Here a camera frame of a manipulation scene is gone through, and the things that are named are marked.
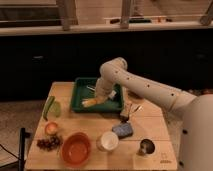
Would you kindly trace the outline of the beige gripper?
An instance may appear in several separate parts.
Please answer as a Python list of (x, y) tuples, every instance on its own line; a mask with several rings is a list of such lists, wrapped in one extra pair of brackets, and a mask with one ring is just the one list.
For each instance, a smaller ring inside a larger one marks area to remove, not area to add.
[(95, 89), (95, 98), (98, 104), (104, 103), (110, 94), (108, 89), (96, 88)]

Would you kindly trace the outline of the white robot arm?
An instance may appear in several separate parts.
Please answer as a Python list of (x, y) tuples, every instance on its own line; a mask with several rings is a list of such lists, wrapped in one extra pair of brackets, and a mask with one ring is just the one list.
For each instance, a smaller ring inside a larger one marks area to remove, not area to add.
[(119, 84), (157, 106), (182, 117), (178, 171), (213, 171), (213, 94), (196, 96), (127, 71), (122, 57), (103, 63), (95, 96), (104, 102)]

